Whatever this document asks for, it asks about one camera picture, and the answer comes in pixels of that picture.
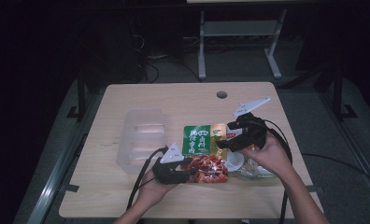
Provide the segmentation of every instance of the red food package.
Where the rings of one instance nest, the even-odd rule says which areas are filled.
[[[188,171],[193,167],[198,167],[199,171],[190,177],[190,183],[226,183],[228,180],[228,169],[224,161],[216,156],[194,157],[191,164],[182,168]]]

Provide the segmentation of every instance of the transparent box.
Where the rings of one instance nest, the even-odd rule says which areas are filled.
[[[152,152],[166,145],[165,124],[160,108],[137,108],[127,112],[116,160],[127,174],[138,175]],[[149,166],[162,156],[159,154]]]

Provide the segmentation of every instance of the green packet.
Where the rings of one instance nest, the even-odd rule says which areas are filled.
[[[225,124],[185,126],[182,155],[185,157],[210,155],[226,160],[227,148],[219,148],[218,140],[226,139]]]

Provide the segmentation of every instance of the background table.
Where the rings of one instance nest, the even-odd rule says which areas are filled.
[[[225,99],[217,97],[226,91]],[[107,88],[67,191],[62,217],[118,217],[126,209],[136,176],[126,174],[116,163],[121,127],[133,108],[160,107],[167,117],[167,145],[182,146],[186,125],[227,123],[240,103],[271,97],[253,110],[256,117],[274,121],[285,133],[293,166],[312,185],[278,95],[271,83],[187,83],[111,85]],[[145,218],[278,218],[284,188],[278,178],[243,180],[225,184],[181,184],[170,191]],[[311,193],[317,204],[317,194]],[[286,217],[293,217],[288,204]]]

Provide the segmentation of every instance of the white metal stand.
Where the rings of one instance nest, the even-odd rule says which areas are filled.
[[[281,78],[281,73],[274,58],[274,52],[280,36],[282,24],[284,22],[287,8],[280,12],[278,20],[271,21],[205,21],[205,12],[200,15],[200,44],[199,44],[199,78],[206,79],[205,64],[205,36],[225,36],[225,35],[271,35],[272,44],[265,49],[265,56],[272,69],[273,76]]]

